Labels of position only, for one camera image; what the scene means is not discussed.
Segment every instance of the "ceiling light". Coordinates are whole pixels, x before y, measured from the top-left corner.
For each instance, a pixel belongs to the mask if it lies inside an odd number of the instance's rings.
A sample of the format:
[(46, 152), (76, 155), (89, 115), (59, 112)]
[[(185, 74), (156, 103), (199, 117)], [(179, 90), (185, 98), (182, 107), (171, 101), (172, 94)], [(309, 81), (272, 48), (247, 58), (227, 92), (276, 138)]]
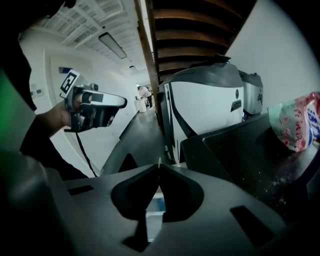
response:
[(139, 73), (139, 71), (136, 69), (135, 66), (130, 66), (129, 68), (130, 68), (134, 73), (136, 73), (136, 74)]
[(117, 44), (117, 42), (112, 38), (112, 36), (106, 32), (99, 36), (99, 40), (104, 43), (111, 51), (113, 51), (120, 59), (127, 57), (126, 53)]

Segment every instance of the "person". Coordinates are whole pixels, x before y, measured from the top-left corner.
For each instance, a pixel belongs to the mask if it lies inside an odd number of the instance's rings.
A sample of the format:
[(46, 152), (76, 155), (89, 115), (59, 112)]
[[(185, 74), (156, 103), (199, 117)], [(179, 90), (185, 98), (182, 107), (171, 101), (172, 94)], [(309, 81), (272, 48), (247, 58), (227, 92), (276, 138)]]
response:
[(148, 90), (148, 87), (146, 86), (139, 86), (138, 88), (139, 90), (139, 95), (142, 98), (147, 98), (148, 101), (149, 101), (149, 105), (150, 105), (150, 108), (152, 108), (152, 94), (151, 92)]
[[(31, 1), (5, 1), (3, 10), (14, 10), (19, 22), (10, 22), (14, 17), (11, 11), (3, 12), (0, 19), (2, 24), (7, 24), (2, 40), (1, 69), (4, 71), (16, 91), (35, 111), (29, 79), (31, 67), (24, 56), (18, 42), (19, 33), (42, 19), (49, 19), (60, 9), (62, 5), (72, 8), (76, 0), (31, 0)], [(80, 107), (82, 96), (79, 95), (75, 107)], [(70, 126), (70, 114), (66, 111), (64, 102), (58, 103), (48, 112), (38, 114), (27, 131), (20, 151), (39, 161), (44, 167), (56, 169), (62, 180), (87, 178), (80, 170), (67, 163), (52, 144), (50, 137), (64, 126)]]

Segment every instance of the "wooden ceiling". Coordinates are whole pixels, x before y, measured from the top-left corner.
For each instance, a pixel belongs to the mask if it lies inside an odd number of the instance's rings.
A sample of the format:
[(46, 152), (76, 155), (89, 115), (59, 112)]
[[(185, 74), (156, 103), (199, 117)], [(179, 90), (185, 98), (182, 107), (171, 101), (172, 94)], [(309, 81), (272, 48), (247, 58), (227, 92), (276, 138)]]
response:
[(147, 0), (159, 82), (224, 55), (256, 0)]

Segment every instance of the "plastic bag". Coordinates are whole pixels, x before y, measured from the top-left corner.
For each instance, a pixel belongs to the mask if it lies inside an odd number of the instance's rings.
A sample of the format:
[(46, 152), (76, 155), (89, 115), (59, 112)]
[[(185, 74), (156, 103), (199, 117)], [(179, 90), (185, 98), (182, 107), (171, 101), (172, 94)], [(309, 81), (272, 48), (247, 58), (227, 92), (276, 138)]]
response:
[(320, 92), (312, 92), (268, 109), (276, 136), (296, 152), (320, 138)]

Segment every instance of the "black sleeve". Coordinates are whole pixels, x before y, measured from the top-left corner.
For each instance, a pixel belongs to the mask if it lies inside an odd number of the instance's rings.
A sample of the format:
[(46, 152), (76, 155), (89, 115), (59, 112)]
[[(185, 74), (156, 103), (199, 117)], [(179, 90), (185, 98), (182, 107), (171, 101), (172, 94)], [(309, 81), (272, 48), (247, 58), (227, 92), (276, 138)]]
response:
[(24, 155), (33, 157), (44, 167), (56, 169), (63, 181), (87, 178), (61, 157), (37, 119), (25, 135), (20, 151)]

